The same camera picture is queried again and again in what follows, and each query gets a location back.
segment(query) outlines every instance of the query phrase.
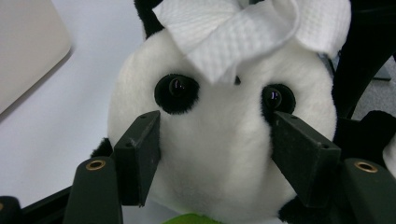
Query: black eye patch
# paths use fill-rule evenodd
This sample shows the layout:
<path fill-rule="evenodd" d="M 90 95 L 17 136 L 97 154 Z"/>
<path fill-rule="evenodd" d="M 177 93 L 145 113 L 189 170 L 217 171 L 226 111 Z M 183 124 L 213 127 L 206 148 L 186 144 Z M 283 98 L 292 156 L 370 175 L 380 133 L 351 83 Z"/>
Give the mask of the black eye patch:
<path fill-rule="evenodd" d="M 262 89 L 262 115 L 272 123 L 275 111 L 292 113 L 296 106 L 293 91 L 282 84 L 272 84 Z"/>
<path fill-rule="evenodd" d="M 199 84 L 190 77 L 170 74 L 163 77 L 155 87 L 154 98 L 168 114 L 183 114 L 192 109 L 198 100 Z"/>

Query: white cloth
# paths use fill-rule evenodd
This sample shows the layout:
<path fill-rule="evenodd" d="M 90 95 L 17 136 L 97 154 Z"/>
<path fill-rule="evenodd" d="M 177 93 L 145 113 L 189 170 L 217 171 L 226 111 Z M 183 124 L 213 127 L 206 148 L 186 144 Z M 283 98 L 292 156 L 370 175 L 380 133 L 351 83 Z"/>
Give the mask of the white cloth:
<path fill-rule="evenodd" d="M 307 49 L 335 56 L 350 23 L 348 0 L 163 0 L 154 9 L 177 46 L 212 84 L 233 84 L 238 66 L 295 37 Z"/>

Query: beige object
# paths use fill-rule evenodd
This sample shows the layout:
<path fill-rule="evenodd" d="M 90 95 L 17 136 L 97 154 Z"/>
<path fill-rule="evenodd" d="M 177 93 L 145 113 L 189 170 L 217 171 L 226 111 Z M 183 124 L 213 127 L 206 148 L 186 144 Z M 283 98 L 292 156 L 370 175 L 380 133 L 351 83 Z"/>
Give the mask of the beige object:
<path fill-rule="evenodd" d="M 70 50 L 50 0 L 0 0 L 0 113 Z"/>

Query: panda face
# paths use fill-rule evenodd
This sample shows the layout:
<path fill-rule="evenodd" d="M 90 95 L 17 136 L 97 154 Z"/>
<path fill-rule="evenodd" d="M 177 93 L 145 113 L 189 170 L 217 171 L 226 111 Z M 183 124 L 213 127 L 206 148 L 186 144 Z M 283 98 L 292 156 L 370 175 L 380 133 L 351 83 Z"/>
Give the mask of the panda face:
<path fill-rule="evenodd" d="M 163 30 L 123 66 L 108 137 L 114 146 L 139 115 L 160 110 L 162 159 L 149 197 L 224 223 L 257 223 L 295 196 L 271 160 L 272 112 L 292 113 L 332 139 L 331 90 L 316 54 L 293 40 L 239 71 L 234 85 L 209 84 Z"/>

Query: panda plush toy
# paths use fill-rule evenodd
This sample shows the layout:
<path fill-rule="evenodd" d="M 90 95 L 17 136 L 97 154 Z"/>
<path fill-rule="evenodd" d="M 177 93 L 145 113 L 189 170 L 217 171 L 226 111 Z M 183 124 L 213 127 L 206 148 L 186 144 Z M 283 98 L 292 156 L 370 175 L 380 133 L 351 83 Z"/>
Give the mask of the panda plush toy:
<path fill-rule="evenodd" d="M 271 118 L 291 113 L 334 138 L 332 78 L 318 52 L 342 47 L 350 19 L 347 0 L 336 1 L 336 13 L 307 2 L 135 1 L 146 41 L 121 69 L 108 140 L 114 147 L 137 117 L 161 112 L 152 200 L 230 224 L 263 223 L 293 202 L 271 159 Z M 320 43 L 327 19 L 310 30 L 307 14 L 326 10 L 336 35 Z"/>

